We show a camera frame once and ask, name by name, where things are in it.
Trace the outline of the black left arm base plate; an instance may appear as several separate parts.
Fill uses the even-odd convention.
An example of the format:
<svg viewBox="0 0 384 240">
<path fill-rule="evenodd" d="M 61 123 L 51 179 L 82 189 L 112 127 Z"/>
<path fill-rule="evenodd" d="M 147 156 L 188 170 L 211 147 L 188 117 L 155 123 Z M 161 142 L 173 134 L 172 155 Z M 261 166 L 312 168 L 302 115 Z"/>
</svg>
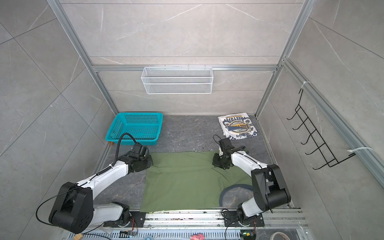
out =
<svg viewBox="0 0 384 240">
<path fill-rule="evenodd" d="M 104 227 L 112 228 L 142 228 L 146 219 L 147 213 L 143 212 L 128 212 L 122 213 L 120 218 L 116 221 L 107 221 L 103 224 Z"/>
</svg>

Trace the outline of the white navy-trimmed tank top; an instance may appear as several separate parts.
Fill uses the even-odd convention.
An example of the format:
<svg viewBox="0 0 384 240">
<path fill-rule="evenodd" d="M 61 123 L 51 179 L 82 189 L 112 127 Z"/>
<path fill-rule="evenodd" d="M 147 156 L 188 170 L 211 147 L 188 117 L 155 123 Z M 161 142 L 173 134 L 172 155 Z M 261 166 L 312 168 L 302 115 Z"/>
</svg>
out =
<svg viewBox="0 0 384 240">
<path fill-rule="evenodd" d="M 231 114 L 218 117 L 223 135 L 233 140 L 256 137 L 258 131 L 247 113 Z"/>
</svg>

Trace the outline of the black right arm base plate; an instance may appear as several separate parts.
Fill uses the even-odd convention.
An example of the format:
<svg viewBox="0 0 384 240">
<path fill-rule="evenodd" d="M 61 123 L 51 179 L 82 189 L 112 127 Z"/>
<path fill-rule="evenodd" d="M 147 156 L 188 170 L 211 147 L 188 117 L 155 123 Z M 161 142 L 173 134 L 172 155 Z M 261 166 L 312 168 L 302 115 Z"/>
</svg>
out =
<svg viewBox="0 0 384 240">
<path fill-rule="evenodd" d="M 264 227 L 265 222 L 262 214 L 252 217 L 239 217 L 237 211 L 221 210 L 225 227 Z"/>
</svg>

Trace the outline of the olive green tank top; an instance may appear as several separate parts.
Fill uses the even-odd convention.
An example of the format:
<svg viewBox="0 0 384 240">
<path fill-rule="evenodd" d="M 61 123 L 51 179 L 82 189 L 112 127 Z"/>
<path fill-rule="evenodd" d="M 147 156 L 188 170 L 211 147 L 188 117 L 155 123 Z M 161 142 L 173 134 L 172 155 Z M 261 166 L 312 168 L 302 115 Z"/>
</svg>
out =
<svg viewBox="0 0 384 240">
<path fill-rule="evenodd" d="M 223 190 L 251 186 L 238 167 L 227 170 L 212 164 L 215 152 L 152 153 L 140 210 L 142 212 L 199 210 L 220 207 Z"/>
</svg>

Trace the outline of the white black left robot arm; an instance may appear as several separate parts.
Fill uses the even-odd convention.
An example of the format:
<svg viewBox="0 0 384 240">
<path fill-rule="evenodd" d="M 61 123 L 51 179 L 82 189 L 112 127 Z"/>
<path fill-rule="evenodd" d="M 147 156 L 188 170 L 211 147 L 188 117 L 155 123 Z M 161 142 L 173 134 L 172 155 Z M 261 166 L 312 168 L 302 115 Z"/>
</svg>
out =
<svg viewBox="0 0 384 240">
<path fill-rule="evenodd" d="M 141 172 L 153 165 L 148 147 L 140 144 L 134 136 L 120 136 L 115 158 L 106 168 L 77 183 L 67 182 L 60 187 L 48 221 L 36 219 L 47 226 L 59 227 L 74 234 L 81 234 L 89 226 L 112 224 L 125 227 L 133 223 L 128 205 L 113 202 L 95 205 L 94 199 L 111 184 L 128 174 Z"/>
</svg>

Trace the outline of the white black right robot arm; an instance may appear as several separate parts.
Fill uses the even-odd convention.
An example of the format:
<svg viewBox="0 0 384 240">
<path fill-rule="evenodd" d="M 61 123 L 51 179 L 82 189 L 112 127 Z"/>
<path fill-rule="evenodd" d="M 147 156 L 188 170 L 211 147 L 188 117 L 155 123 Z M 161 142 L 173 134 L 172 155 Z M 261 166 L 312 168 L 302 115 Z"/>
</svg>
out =
<svg viewBox="0 0 384 240">
<path fill-rule="evenodd" d="M 260 214 L 291 202 L 278 165 L 261 163 L 248 154 L 246 147 L 236 148 L 228 138 L 220 139 L 217 144 L 220 148 L 219 153 L 214 154 L 213 166 L 223 170 L 238 167 L 252 179 L 253 197 L 239 205 L 235 222 L 249 225 Z"/>
</svg>

